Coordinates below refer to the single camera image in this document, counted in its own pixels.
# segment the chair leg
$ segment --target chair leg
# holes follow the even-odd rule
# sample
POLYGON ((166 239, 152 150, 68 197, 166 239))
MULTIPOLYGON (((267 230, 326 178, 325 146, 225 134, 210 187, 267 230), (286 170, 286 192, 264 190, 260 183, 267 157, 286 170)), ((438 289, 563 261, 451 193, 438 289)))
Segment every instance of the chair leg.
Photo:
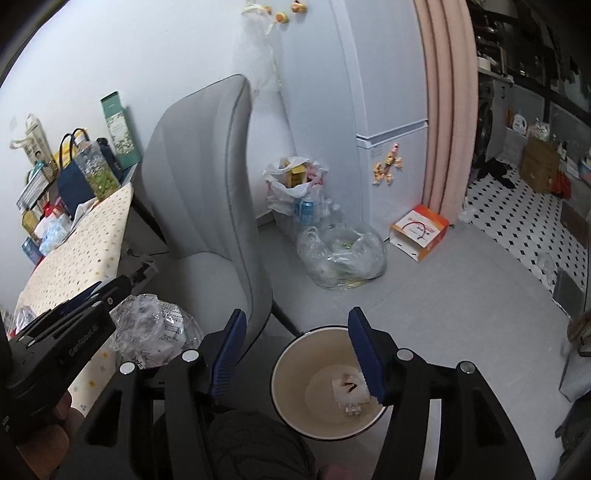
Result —
POLYGON ((275 300, 273 300, 273 305, 271 306, 271 313, 294 337, 299 337, 302 334, 275 300))

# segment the blue gripper pad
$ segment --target blue gripper pad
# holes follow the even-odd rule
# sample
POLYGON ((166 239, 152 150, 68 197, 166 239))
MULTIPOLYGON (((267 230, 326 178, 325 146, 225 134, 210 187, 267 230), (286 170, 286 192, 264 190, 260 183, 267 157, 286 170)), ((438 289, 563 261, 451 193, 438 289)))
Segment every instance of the blue gripper pad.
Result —
POLYGON ((236 309, 224 328, 225 338, 212 365, 212 381, 209 388, 209 394, 215 400, 224 395, 234 375, 246 338, 246 324, 246 315, 242 310, 236 309))
POLYGON ((349 312, 347 327, 349 339, 353 344, 353 350, 365 377, 369 392, 383 404, 386 396, 385 365, 372 339, 373 330, 369 326, 361 308, 355 307, 349 312))

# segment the polka dot ironing board cover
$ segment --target polka dot ironing board cover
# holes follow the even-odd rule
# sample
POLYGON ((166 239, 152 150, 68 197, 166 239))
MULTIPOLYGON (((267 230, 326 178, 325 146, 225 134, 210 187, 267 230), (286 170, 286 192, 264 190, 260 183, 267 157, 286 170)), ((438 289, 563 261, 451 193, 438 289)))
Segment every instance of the polka dot ironing board cover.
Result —
MULTIPOLYGON (((127 184, 88 213, 35 269, 17 308, 28 305, 41 314, 98 281, 115 278, 132 196, 127 184)), ((72 406, 86 415, 114 372, 115 354, 103 345, 70 386, 72 406)))

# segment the orange box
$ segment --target orange box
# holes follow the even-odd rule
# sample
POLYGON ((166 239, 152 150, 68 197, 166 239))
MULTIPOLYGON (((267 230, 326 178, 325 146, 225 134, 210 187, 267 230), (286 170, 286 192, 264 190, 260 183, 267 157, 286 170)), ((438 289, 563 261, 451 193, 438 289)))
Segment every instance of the orange box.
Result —
POLYGON ((390 243, 420 262, 445 236, 449 222, 418 205, 390 229, 390 243))

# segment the hand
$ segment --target hand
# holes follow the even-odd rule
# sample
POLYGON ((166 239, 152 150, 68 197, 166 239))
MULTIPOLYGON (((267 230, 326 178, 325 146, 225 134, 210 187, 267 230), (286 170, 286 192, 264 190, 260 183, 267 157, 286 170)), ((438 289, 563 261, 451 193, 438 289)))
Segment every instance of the hand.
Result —
POLYGON ((53 414, 63 421, 63 427, 45 427, 18 448, 28 466, 41 480, 47 480, 62 463, 68 453, 70 440, 84 420, 84 415, 71 406, 72 396, 66 392, 53 409, 53 414))

